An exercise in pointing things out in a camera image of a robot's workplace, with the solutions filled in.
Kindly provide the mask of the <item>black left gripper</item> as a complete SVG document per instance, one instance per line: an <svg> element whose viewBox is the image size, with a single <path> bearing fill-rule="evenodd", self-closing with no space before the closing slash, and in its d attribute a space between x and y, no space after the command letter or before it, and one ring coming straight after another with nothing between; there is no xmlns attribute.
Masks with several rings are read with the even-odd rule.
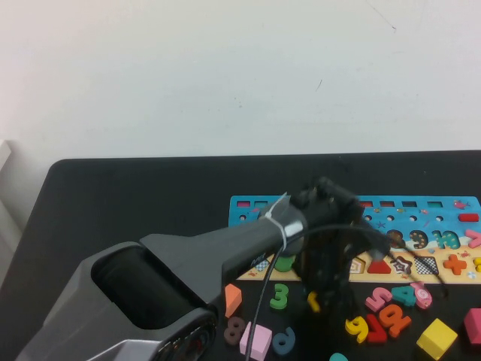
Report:
<svg viewBox="0 0 481 361"><path fill-rule="evenodd" d="M354 227L320 227L305 235L298 260L298 276L318 295L320 318L328 320L337 311L337 292L343 318L355 317L356 305L349 285L352 260L363 251L363 234Z"/></svg>

